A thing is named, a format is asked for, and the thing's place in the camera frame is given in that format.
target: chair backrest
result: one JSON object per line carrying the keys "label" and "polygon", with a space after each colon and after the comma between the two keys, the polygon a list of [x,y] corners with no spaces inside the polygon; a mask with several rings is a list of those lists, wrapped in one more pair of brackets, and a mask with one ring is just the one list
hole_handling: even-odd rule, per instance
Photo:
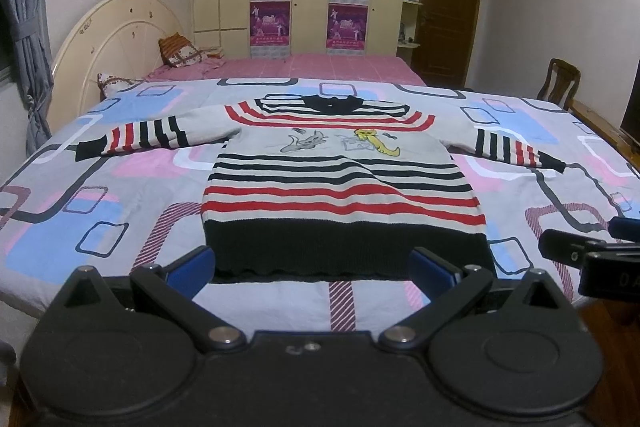
{"label": "chair backrest", "polygon": [[[551,77],[556,71],[556,82],[552,89]],[[564,110],[568,110],[569,102],[574,99],[575,92],[580,85],[580,70],[560,58],[552,58],[549,62],[549,69],[546,72],[545,85],[538,93],[538,100],[562,104]]]}

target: headboard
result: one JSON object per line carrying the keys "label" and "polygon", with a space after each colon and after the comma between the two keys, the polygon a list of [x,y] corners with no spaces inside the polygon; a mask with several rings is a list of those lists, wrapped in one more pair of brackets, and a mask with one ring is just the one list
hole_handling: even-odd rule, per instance
{"label": "headboard", "polygon": [[104,0],[66,37],[53,65],[51,132],[100,102],[98,73],[139,78],[162,65],[158,39],[180,32],[160,0]]}

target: brown wooden door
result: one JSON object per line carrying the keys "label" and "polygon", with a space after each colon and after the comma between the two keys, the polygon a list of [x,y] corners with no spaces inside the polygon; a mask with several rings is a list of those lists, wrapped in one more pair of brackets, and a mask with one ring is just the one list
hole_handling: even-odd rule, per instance
{"label": "brown wooden door", "polygon": [[412,68],[428,86],[465,85],[480,0],[420,0]]}

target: pink bed sheet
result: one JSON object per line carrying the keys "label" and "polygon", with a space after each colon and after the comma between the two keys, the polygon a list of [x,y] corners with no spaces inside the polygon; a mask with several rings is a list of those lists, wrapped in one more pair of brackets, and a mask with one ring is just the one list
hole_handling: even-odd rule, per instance
{"label": "pink bed sheet", "polygon": [[161,66],[147,80],[202,80],[204,78],[322,78],[364,80],[424,86],[424,82],[399,57],[345,57],[340,55],[293,55],[286,59],[240,58],[214,60],[183,68]]}

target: black cuff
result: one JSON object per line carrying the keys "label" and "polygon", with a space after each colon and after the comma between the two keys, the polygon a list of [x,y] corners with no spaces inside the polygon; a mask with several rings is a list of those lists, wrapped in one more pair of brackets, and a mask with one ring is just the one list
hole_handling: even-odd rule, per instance
{"label": "black cuff", "polygon": [[553,169],[554,171],[558,171],[561,174],[564,172],[566,163],[561,162],[559,159],[554,158],[553,156],[549,156],[542,151],[540,151],[538,156],[540,157],[540,165],[542,165],[542,169]]}
{"label": "black cuff", "polygon": [[87,158],[96,158],[100,156],[104,148],[107,147],[107,135],[97,140],[89,142],[80,142],[76,146],[76,161],[86,160]]}

